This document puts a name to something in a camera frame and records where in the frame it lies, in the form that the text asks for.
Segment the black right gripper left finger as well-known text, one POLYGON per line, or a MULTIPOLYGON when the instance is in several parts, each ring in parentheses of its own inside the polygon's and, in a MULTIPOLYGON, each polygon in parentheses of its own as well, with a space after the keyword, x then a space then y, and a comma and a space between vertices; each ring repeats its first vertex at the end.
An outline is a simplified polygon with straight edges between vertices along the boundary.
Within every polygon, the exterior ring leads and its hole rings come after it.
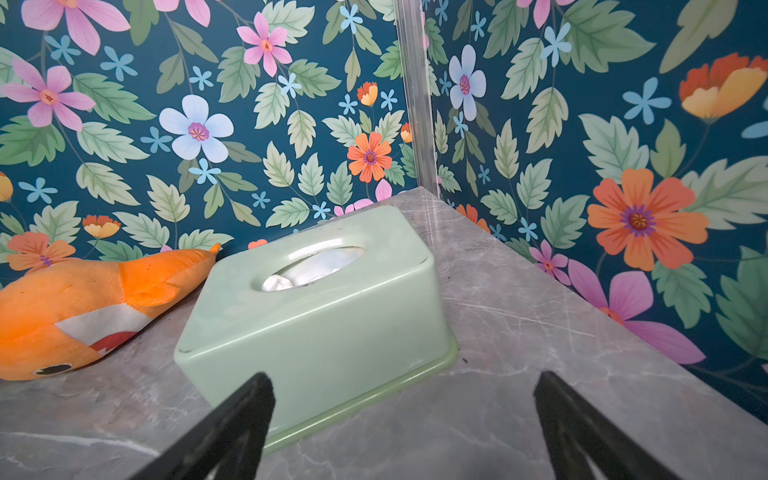
POLYGON ((254 479, 276 400, 258 372, 135 479, 254 479))

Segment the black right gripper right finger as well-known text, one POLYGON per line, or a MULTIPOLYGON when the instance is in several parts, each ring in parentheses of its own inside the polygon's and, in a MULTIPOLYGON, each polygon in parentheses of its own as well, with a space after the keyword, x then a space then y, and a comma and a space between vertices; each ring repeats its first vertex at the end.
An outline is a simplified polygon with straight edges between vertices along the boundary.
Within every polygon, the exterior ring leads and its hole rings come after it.
POLYGON ((676 479, 553 371, 534 390, 539 423, 557 479, 676 479))

